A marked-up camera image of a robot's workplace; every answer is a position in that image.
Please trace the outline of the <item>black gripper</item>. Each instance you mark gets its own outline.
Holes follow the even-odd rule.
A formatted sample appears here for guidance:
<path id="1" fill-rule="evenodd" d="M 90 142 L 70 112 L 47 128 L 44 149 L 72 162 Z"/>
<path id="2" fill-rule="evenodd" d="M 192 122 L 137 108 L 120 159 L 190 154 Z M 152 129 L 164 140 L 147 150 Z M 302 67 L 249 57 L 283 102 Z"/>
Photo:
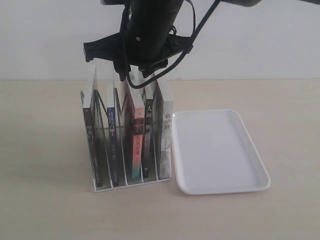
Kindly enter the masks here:
<path id="1" fill-rule="evenodd" d="M 114 65 L 121 81 L 135 65 L 144 78 L 168 65 L 168 59 L 185 50 L 185 38 L 174 22 L 181 0 L 114 0 L 123 5 L 120 33 L 83 44 L 86 62 L 94 59 L 121 62 Z"/>

